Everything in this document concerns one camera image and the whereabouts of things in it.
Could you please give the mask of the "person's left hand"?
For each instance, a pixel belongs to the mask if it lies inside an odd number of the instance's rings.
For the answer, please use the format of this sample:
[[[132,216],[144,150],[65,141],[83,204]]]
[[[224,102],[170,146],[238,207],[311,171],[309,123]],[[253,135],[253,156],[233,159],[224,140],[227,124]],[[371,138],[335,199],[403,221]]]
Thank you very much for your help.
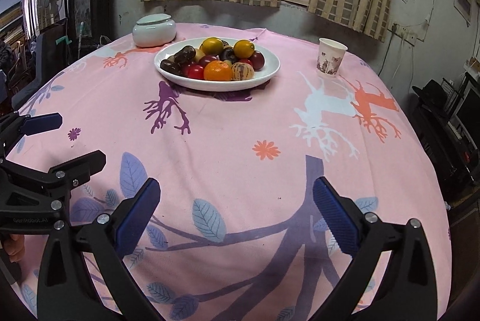
[[[24,235],[10,234],[3,242],[4,250],[12,263],[19,262],[25,255]]]

